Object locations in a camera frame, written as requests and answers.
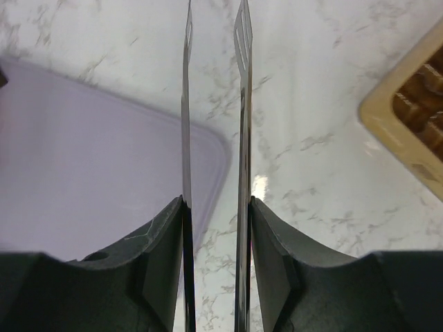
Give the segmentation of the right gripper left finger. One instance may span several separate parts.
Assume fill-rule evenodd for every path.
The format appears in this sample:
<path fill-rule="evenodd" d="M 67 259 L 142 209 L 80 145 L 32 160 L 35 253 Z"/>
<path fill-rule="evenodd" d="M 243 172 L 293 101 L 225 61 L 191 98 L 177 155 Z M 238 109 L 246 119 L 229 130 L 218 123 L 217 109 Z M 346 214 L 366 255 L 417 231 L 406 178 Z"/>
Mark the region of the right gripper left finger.
<path fill-rule="evenodd" d="M 81 261 L 1 254 L 2 331 L 171 331 L 182 255 L 182 200 Z"/>

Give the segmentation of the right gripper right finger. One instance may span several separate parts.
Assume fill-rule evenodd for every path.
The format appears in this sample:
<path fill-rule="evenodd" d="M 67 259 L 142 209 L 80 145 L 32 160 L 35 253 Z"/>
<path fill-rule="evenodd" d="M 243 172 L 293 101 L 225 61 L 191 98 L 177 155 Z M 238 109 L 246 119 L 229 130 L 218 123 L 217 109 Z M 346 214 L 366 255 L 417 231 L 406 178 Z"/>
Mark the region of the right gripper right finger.
<path fill-rule="evenodd" d="M 441 331 L 442 252 L 328 248 L 252 199 L 265 331 Z"/>

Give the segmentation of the metal tongs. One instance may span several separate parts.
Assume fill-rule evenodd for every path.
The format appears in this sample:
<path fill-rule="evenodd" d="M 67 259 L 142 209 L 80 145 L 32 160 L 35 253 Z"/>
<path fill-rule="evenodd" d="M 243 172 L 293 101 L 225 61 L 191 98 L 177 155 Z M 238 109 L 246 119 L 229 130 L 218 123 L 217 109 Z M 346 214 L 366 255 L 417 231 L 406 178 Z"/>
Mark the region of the metal tongs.
<path fill-rule="evenodd" d="M 195 274 L 192 226 L 190 157 L 189 63 L 192 50 L 192 14 L 186 19 L 183 45 L 181 94 L 182 229 L 185 330 L 195 331 Z M 251 118 L 253 32 L 247 1 L 241 1 L 235 18 L 233 39 L 240 76 L 239 181 L 235 271 L 235 331 L 250 329 L 251 289 Z"/>

